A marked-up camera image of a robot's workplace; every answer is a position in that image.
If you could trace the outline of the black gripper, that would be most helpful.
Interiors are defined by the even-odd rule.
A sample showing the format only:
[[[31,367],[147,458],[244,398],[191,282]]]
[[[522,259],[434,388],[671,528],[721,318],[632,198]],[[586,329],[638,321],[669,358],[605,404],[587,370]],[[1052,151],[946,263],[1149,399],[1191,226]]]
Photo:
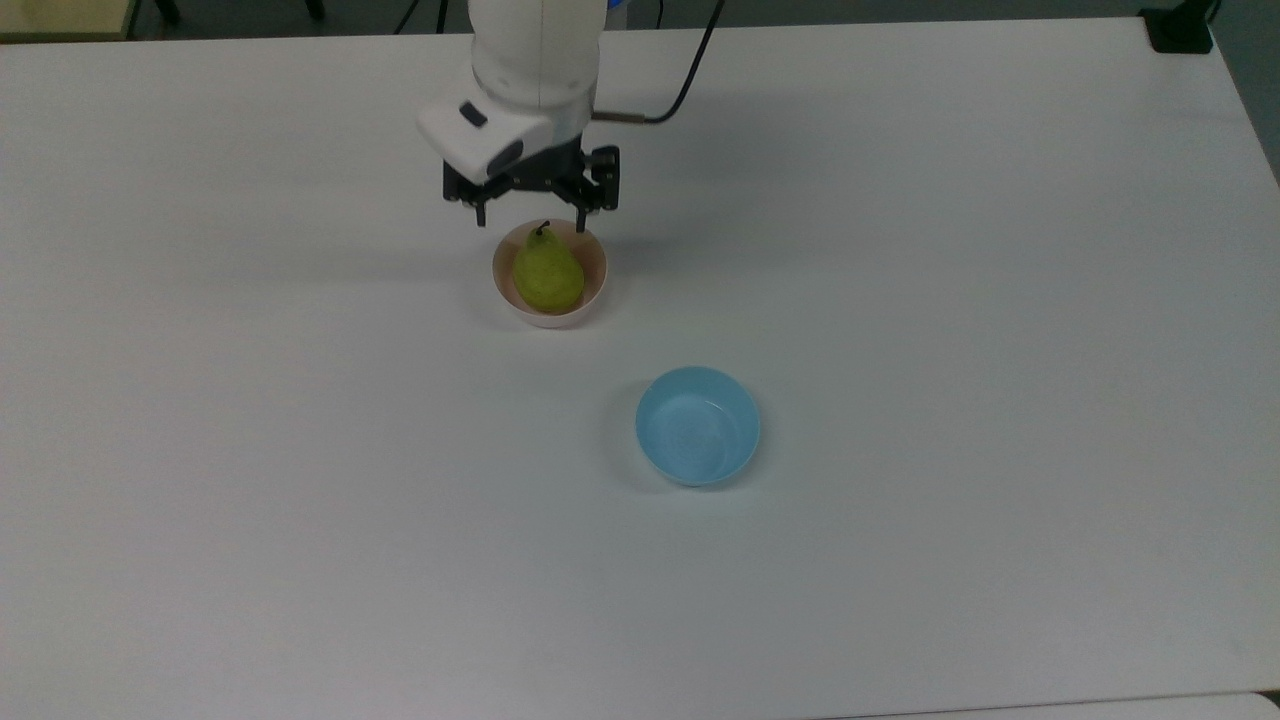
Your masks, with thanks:
[[[590,215],[620,205],[621,154],[614,145],[586,152],[579,140],[525,158],[484,183],[465,179],[443,167],[443,199],[475,211],[476,224],[488,225],[488,202],[509,192],[552,193],[575,206],[573,228],[584,233]]]

